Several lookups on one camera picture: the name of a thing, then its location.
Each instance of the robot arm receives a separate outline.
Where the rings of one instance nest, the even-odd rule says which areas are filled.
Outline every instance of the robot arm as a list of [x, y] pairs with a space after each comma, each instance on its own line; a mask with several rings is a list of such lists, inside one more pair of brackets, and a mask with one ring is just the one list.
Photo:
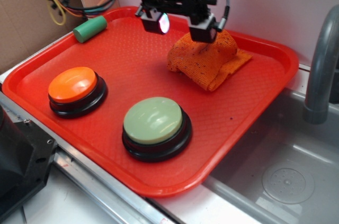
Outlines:
[[210, 12], [208, 5], [216, 5], [217, 0], [141, 0], [141, 5], [136, 15], [141, 17], [146, 31], [164, 34], [168, 27], [163, 29], [163, 23], [168, 23], [164, 18], [165, 13], [184, 15], [188, 17], [191, 38], [194, 41], [212, 43], [217, 31], [221, 31], [229, 11], [229, 0], [225, 9], [225, 16], [220, 23]]

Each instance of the gray faucet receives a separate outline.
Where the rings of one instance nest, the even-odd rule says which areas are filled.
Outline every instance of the gray faucet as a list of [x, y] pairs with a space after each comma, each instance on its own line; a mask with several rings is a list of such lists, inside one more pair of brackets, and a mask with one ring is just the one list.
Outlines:
[[339, 5], [328, 13], [320, 31], [311, 65], [304, 120], [312, 124], [324, 123], [328, 103], [339, 103]]

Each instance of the sink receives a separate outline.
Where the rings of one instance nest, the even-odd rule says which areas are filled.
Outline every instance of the sink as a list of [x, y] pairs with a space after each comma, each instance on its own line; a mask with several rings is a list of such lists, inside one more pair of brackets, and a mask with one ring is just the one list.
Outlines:
[[285, 89], [204, 185], [262, 223], [337, 223], [339, 108], [311, 125], [304, 100]]

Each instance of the green cylinder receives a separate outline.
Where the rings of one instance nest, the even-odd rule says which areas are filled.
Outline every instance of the green cylinder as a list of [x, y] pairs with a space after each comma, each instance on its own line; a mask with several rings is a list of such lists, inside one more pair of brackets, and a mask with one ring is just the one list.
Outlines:
[[75, 38], [84, 43], [91, 37], [97, 35], [107, 27], [107, 21], [103, 16], [97, 16], [93, 19], [89, 19], [87, 22], [79, 25], [73, 29]]

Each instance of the white wall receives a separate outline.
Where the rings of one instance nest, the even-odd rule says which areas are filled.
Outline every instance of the white wall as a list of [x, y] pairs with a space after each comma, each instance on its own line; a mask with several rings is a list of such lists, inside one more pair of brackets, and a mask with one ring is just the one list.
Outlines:
[[[140, 0], [119, 0], [121, 6]], [[230, 0], [226, 29], [285, 44], [294, 49], [302, 64], [310, 66], [324, 18], [339, 0]], [[217, 18], [225, 0], [211, 7]]]

